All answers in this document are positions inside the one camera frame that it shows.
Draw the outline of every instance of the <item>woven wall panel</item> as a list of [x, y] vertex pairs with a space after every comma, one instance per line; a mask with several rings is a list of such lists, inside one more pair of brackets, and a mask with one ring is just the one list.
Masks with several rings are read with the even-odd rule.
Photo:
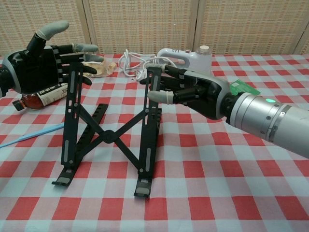
[[70, 27], [47, 44], [84, 43], [75, 0], [1, 0], [0, 55], [25, 49], [34, 32], [47, 23], [68, 20]]
[[188, 45], [190, 0], [90, 0], [100, 52], [154, 53]]
[[286, 54], [309, 0], [206, 0], [200, 44], [215, 54]]
[[309, 38], [307, 38], [307, 41], [303, 46], [303, 49], [301, 50], [300, 54], [309, 54]]

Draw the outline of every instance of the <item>green tag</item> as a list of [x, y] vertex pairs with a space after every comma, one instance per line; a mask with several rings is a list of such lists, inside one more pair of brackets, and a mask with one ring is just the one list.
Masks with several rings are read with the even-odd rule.
[[252, 88], [250, 85], [242, 82], [241, 80], [234, 81], [230, 85], [230, 90], [233, 95], [237, 95], [240, 92], [247, 92], [254, 95], [259, 95], [260, 92], [257, 91], [255, 88]]

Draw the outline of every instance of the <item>beige background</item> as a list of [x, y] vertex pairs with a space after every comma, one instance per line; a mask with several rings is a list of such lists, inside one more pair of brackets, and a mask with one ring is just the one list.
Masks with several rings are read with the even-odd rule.
[[69, 29], [48, 44], [93, 43], [101, 53], [200, 44], [215, 54], [309, 53], [309, 0], [1, 0], [0, 55], [62, 19]]

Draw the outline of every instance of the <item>green indicator light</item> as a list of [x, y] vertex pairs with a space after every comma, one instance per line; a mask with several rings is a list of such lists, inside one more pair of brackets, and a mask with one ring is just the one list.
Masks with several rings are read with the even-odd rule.
[[266, 101], [269, 102], [269, 103], [275, 103], [276, 102], [275, 100], [269, 99], [269, 98], [266, 98]]

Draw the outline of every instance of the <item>bottle cap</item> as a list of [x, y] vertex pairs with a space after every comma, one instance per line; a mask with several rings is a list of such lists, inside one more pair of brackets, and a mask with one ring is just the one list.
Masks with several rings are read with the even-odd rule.
[[15, 106], [16, 110], [18, 110], [18, 111], [21, 111], [22, 109], [24, 109], [24, 106], [22, 105], [20, 100], [14, 101], [13, 105]]
[[200, 47], [198, 47], [196, 52], [203, 55], [210, 55], [212, 53], [212, 50], [207, 45], [201, 45]]

